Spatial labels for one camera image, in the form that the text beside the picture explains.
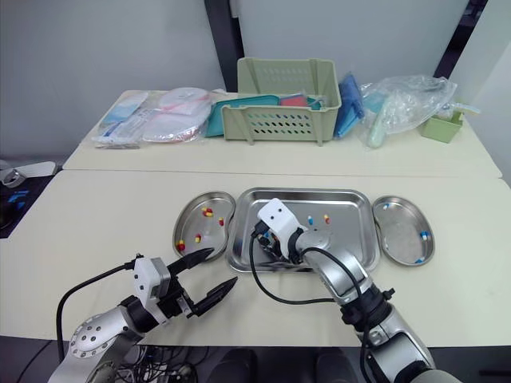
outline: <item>green plastic basket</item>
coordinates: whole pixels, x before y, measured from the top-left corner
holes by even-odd
[[[240,97],[261,94],[286,96],[305,93],[325,97],[320,110],[289,106],[224,106],[226,140],[293,140],[329,141],[335,127],[341,97],[335,65],[330,60],[238,60],[238,92]]]

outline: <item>stainless steel tray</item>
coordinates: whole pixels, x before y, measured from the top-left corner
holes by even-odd
[[[431,260],[434,237],[426,217],[407,199],[385,196],[373,205],[374,221],[383,252],[405,266]]]
[[[343,246],[354,254],[368,270],[379,260],[379,246],[370,202],[364,194],[354,190],[253,188],[238,198],[238,207],[232,221],[226,254],[229,264],[237,271],[250,271],[248,244],[256,225],[257,213],[272,198],[281,199],[296,215],[300,223],[314,229],[334,233],[332,246]],[[328,215],[330,223],[325,222]],[[254,245],[255,268],[260,271],[309,271],[306,267],[278,262]]]
[[[212,216],[204,216],[203,208],[211,208]],[[194,198],[183,209],[174,227],[176,253],[183,256],[205,247],[213,247],[215,250],[206,262],[220,257],[227,246],[228,227],[235,209],[235,200],[223,191],[210,191]],[[224,219],[223,226],[220,225],[220,218]],[[196,235],[201,237],[198,243]],[[184,241],[184,250],[178,248],[181,240]]]

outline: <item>white wall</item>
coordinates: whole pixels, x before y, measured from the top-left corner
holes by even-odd
[[[489,0],[450,79],[482,110],[467,116],[511,185],[511,2]]]
[[[0,156],[66,156],[126,89],[224,87],[203,0],[0,0]]]
[[[249,57],[330,58],[360,84],[433,75],[468,0],[239,0]]]

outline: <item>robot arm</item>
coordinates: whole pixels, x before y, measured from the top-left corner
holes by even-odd
[[[258,218],[264,225],[258,224],[255,234],[269,229],[280,241],[282,256],[319,274],[341,306],[343,321],[354,326],[366,347],[365,358],[378,381],[458,381],[434,369],[429,350],[388,302],[394,290],[381,292],[353,254],[333,246],[331,234],[308,231],[278,199],[265,205]]]
[[[213,308],[234,287],[237,277],[209,291],[197,304],[177,278],[181,271],[204,261],[212,250],[196,251],[168,267],[161,259],[137,258],[133,276],[136,296],[79,325],[49,383],[113,382],[125,355],[145,333],[181,313],[199,317]]]

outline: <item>table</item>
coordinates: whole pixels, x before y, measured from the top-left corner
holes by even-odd
[[[511,191],[503,180],[277,176],[185,172],[64,171],[23,221],[0,241],[0,334],[55,338],[54,314],[71,286],[131,259],[136,252],[176,259],[172,230],[195,195],[224,190],[237,198],[258,186],[353,188],[371,201],[400,195],[424,212],[436,239],[430,263],[404,268],[385,256],[371,273],[428,346],[511,344]],[[174,318],[150,332],[160,345],[358,345],[333,304],[285,306],[260,291],[249,274],[218,260],[184,272],[198,301],[238,275],[232,292],[201,318]],[[133,293],[130,272],[76,293],[66,304],[64,335],[92,314]],[[285,298],[325,297],[313,274],[266,274],[263,283]]]
[[[235,95],[216,95],[216,98]],[[225,141],[218,137],[187,144],[148,144],[139,150],[99,150],[90,139],[96,129],[97,126],[78,145],[64,169],[322,176],[502,176],[467,121],[450,144],[426,139],[415,129],[389,136],[376,150],[364,147],[356,132],[342,140],[327,142],[323,147],[315,142],[297,141],[256,141],[251,146],[246,141]]]

